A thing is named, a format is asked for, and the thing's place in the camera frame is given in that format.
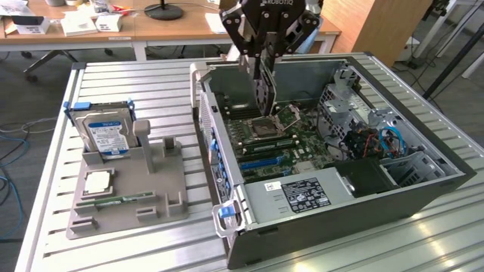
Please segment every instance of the office chair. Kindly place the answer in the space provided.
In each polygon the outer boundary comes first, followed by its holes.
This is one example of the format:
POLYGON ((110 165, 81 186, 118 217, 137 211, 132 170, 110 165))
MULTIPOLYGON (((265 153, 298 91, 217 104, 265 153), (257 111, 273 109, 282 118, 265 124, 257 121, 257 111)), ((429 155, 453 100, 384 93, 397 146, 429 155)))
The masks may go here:
MULTIPOLYGON (((108 48, 104 49, 104 53, 108 56, 113 55, 113 51, 108 48)), ((70 55, 70 53, 66 50, 52 50, 49 51, 25 70, 24 70, 24 75, 25 75, 25 80, 28 82, 37 82, 38 78, 36 75, 30 75, 30 72, 33 70, 36 70, 40 66, 42 66, 54 56, 57 55, 64 55, 72 62, 77 62, 76 58, 70 55)), ((24 58, 32 58, 32 54, 30 52, 21 52, 21 56, 24 58)))

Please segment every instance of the black lamp base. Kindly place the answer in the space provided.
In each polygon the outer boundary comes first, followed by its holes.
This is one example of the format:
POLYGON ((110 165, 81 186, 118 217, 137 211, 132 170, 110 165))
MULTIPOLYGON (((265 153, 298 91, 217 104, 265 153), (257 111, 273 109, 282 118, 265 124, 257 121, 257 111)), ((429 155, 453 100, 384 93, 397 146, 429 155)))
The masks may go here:
POLYGON ((182 16, 182 9, 169 4, 165 5, 165 9, 161 9, 160 4, 157 4, 145 7, 144 14, 156 20, 169 21, 182 16))

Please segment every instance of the desk leg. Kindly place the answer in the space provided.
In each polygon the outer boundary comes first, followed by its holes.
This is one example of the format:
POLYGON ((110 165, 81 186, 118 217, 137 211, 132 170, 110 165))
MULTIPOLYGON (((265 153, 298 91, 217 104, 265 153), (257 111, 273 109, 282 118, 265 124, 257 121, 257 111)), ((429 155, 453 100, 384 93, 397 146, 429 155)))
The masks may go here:
POLYGON ((444 55, 444 53, 445 53, 445 51, 446 51, 448 47, 450 46, 450 44, 452 44, 452 42, 453 42, 454 38, 457 38, 457 36, 458 36, 460 32, 462 31, 462 29, 464 29, 464 27, 465 27, 466 23, 469 22, 469 21, 466 21, 466 20, 468 20, 468 18, 472 16, 473 12, 474 12, 474 11, 480 8, 480 4, 481 4, 481 2, 482 2, 482 1, 476 2, 476 6, 473 6, 473 7, 470 8, 469 12, 464 15, 464 17, 462 17, 462 18, 461 18, 461 20, 458 21, 458 24, 457 24, 457 26, 454 27, 454 30, 452 31, 450 35, 449 35, 449 36, 448 36, 448 38, 445 39, 445 42, 442 43, 441 47, 438 48, 438 51, 437 51, 437 58, 440 58, 440 57, 444 55))
POLYGON ((330 53, 330 49, 333 48, 334 40, 336 40, 336 35, 324 36, 324 41, 320 44, 320 48, 318 48, 318 52, 317 52, 318 54, 330 53))
POLYGON ((134 41, 133 42, 133 49, 134 49, 134 56, 136 61, 145 61, 145 41, 134 41))
POLYGON ((421 53, 424 52, 424 50, 425 50, 426 46, 429 45, 433 37, 436 36, 438 29, 444 25, 444 22, 445 22, 449 14, 450 14, 453 8, 456 7, 456 5, 457 5, 457 0, 450 0, 450 2, 448 3, 448 6, 446 6, 446 14, 445 14, 445 16, 438 17, 437 22, 433 24, 433 27, 432 27, 429 33, 426 34, 424 40, 421 41, 421 43, 420 43, 420 45, 417 47, 417 50, 413 53, 414 58, 418 58, 421 56, 421 53))
POLYGON ((465 72, 462 73, 462 78, 469 78, 470 77, 472 73, 476 71, 477 67, 482 64, 482 62, 484 62, 484 53, 476 59, 476 61, 470 64, 470 66, 465 70, 465 72))

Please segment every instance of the blue pcie slot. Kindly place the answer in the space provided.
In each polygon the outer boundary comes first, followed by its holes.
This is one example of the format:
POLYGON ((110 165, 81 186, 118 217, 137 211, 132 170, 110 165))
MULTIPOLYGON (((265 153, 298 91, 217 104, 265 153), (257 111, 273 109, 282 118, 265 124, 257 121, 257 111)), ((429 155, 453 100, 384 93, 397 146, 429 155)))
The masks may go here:
POLYGON ((246 169, 264 167, 264 166, 269 166, 269 165, 278 165, 280 162, 282 161, 282 158, 284 158, 284 156, 278 156, 278 157, 276 157, 273 159, 260 160, 260 161, 254 161, 254 162, 250 162, 250 163, 241 163, 240 164, 240 169, 246 170, 246 169))

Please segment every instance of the hard drive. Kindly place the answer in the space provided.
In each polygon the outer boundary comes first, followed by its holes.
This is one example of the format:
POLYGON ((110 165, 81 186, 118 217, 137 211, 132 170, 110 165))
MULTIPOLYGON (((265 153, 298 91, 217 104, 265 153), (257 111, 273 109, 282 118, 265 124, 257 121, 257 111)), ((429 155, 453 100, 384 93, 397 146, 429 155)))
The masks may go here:
POLYGON ((129 148, 137 147, 133 135, 133 103, 89 102, 74 103, 66 112, 76 126, 88 152, 98 151, 104 159, 128 155, 129 148))

